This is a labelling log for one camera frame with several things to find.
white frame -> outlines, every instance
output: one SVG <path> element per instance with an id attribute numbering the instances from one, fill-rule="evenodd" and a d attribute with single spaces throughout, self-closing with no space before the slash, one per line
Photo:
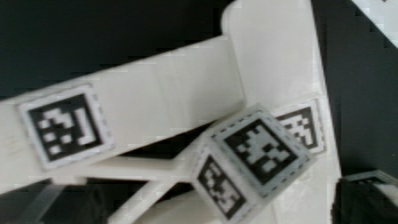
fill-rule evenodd
<path id="1" fill-rule="evenodd" d="M 35 128 L 34 128 L 32 119 L 28 117 L 28 111 L 32 109 L 39 108 L 41 106 L 44 106 L 46 104 L 55 103 L 57 101 L 71 98 L 73 96 L 76 96 L 80 94 L 83 94 L 83 96 L 85 96 L 85 100 L 87 100 L 85 102 L 87 102 L 87 106 L 89 106 L 89 109 L 90 109 L 90 112 L 92 112 L 92 119 L 94 119 L 94 123 L 96 123 L 96 127 L 98 127 L 98 134 L 99 134 L 99 137 L 101 137 L 103 144 L 99 146 L 96 146 L 94 148 L 90 148 L 89 150 L 82 151 L 80 153 L 73 154 L 71 156 L 66 156 L 58 160 L 50 161 L 48 157 L 46 157 L 46 154 L 44 154 L 44 148 L 42 148 L 42 144 L 41 144 L 41 141 L 39 141 L 39 135 L 37 135 L 37 131 L 35 131 Z M 66 166 L 69 163 L 76 162 L 83 158 L 94 156 L 103 151 L 112 149 L 114 139 L 112 139 L 108 127 L 106 127 L 106 124 L 105 124 L 99 102 L 98 102 L 98 99 L 96 99 L 96 96 L 94 96 L 94 89 L 92 89 L 89 84 L 64 90 L 62 92 L 55 92 L 48 96 L 42 96 L 41 98 L 25 102 L 18 106 L 18 110 L 19 110 L 23 121 L 25 121 L 30 141 L 34 143 L 34 150 L 37 152 L 42 167 L 44 167 L 46 170 L 55 169 L 60 166 Z"/>

white structure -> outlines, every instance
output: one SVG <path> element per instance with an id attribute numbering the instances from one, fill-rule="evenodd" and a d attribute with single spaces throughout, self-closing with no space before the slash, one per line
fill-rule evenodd
<path id="1" fill-rule="evenodd" d="M 46 178 L 55 184 L 83 184 L 87 177 L 147 180 L 110 223 L 218 223 L 195 193 L 179 196 L 185 200 L 167 201 L 167 208 L 149 209 L 172 185 L 190 181 L 190 152 L 172 161 L 133 160 L 117 155 L 199 127 L 256 102 L 281 116 L 316 101 L 316 163 L 252 223 L 330 222 L 339 165 L 309 0 L 238 0 L 224 13 L 222 27 L 224 35 L 215 39 L 0 102 L 0 193 Z M 92 88 L 98 103 L 92 114 L 87 112 L 90 99 L 78 94 L 62 98 L 62 93 L 69 94 L 80 86 Z M 37 107 L 35 102 L 57 97 L 78 105 L 76 122 L 60 119 L 58 123 L 69 128 L 64 131 L 78 127 L 80 137 L 87 137 L 80 150 L 90 151 L 90 147 L 112 144 L 82 156 L 60 153 L 71 139 L 62 137 L 55 118 L 48 120 L 53 130 L 60 130 L 57 136 L 44 137 L 44 132 L 32 135 L 34 125 L 41 125 L 42 130 L 46 127 L 46 122 L 34 123 L 44 121 L 39 117 L 48 109 Z M 48 105 L 58 108 L 53 102 L 48 100 Z M 67 118 L 74 112 L 67 111 L 71 108 L 60 109 L 58 114 Z M 92 127 L 101 125 L 106 132 L 101 129 L 103 134 L 92 136 Z M 39 149 L 37 142 L 53 143 L 57 138 L 62 147 L 46 154 L 51 145 Z"/>

dark background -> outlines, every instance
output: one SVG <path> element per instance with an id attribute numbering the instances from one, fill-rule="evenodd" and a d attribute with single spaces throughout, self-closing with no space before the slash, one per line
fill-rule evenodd
<path id="1" fill-rule="evenodd" d="M 2 1 L 0 99 L 220 35 L 229 2 Z M 348 0 L 313 0 L 313 8 L 343 173 L 380 169 L 398 177 L 398 49 Z M 140 156 L 163 154 L 172 142 Z M 9 216 L 39 189 L 2 196 Z"/>

